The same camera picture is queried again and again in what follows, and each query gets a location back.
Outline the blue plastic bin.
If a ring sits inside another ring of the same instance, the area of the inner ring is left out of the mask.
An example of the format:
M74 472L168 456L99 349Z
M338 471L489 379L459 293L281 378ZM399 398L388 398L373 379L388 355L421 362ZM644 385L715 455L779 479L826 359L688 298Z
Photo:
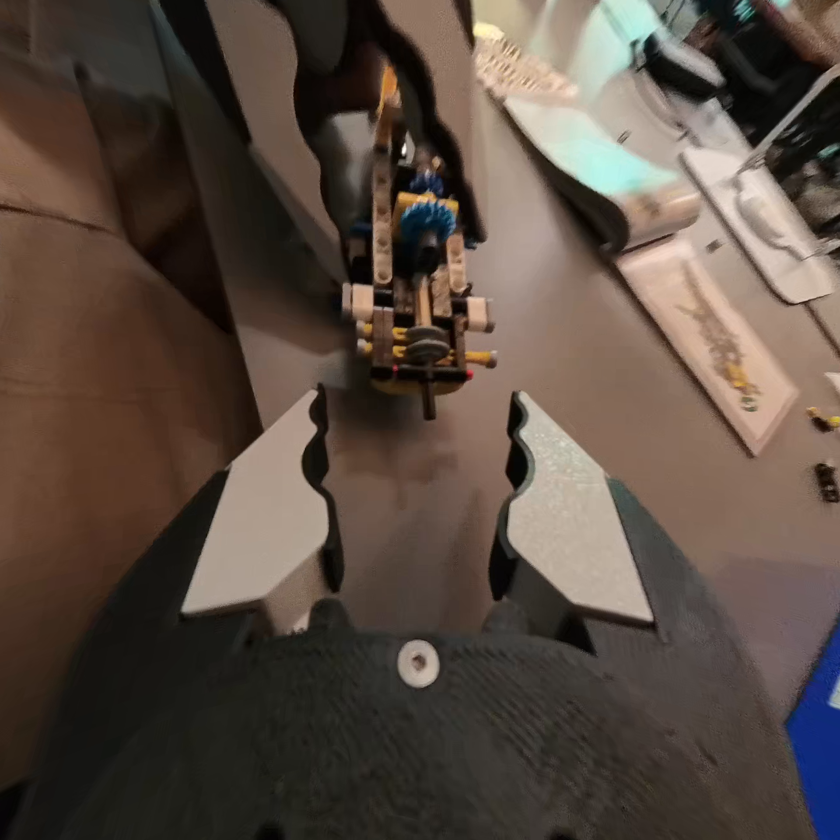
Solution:
M839 838L839 620L786 720L805 804L819 839Z

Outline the white rounded board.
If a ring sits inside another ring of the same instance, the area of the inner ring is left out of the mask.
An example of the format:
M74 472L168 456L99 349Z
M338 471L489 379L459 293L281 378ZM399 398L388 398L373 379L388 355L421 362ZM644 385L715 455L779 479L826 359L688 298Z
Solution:
M838 268L763 165L687 148L680 162L765 284L800 305L838 291Z

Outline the zebra striped sticker sheet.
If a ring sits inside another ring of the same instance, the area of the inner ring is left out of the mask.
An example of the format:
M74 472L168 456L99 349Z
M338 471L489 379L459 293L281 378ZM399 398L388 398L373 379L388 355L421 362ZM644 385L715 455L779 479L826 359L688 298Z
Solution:
M578 88L549 62L522 49L493 24L474 24L474 66L480 84L496 99L510 97L563 106Z

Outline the yellow and black lego model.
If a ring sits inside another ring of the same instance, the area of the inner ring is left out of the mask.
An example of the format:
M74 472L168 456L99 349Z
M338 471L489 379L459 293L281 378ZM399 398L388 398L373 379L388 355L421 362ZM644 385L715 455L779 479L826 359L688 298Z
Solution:
M466 200L433 146L409 149L402 90L388 64L373 116L370 198L346 238L341 310L373 387L417 396L432 421L438 398L459 391L474 369L497 366L495 351L466 346L468 332L491 333L495 323L490 301L467 278L476 239Z

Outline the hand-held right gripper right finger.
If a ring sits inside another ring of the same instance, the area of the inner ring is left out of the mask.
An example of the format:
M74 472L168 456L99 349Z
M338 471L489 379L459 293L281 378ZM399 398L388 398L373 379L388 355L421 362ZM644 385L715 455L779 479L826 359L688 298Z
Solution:
M606 472L524 391L511 394L506 475L490 552L496 602L541 637L588 637L587 620L650 630L655 614Z

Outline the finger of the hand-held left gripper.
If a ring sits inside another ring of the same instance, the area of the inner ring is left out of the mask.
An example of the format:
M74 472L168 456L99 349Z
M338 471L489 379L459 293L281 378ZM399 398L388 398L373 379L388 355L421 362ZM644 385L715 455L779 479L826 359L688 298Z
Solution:
M467 237L487 240L487 154L472 25L457 2L372 1L375 42L395 69L407 131L443 159Z
M328 117L302 129L300 80L338 69L350 32L349 2L205 2L224 78L244 119L248 152L303 241L332 279L349 278L345 239L361 189L361 163Z

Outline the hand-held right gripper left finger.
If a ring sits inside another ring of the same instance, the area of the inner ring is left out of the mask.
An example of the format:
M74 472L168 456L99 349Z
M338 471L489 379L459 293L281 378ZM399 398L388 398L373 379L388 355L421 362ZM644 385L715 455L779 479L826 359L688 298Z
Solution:
M228 466L184 617L255 612L273 634L309 625L340 592L343 545L329 471L322 384L305 392Z

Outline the closed lego instruction booklet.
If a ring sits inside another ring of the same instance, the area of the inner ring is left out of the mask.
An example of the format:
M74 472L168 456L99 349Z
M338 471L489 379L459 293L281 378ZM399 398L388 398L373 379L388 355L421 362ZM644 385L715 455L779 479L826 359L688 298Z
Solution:
M751 456L760 456L800 392L693 245L672 237L621 254L616 268Z

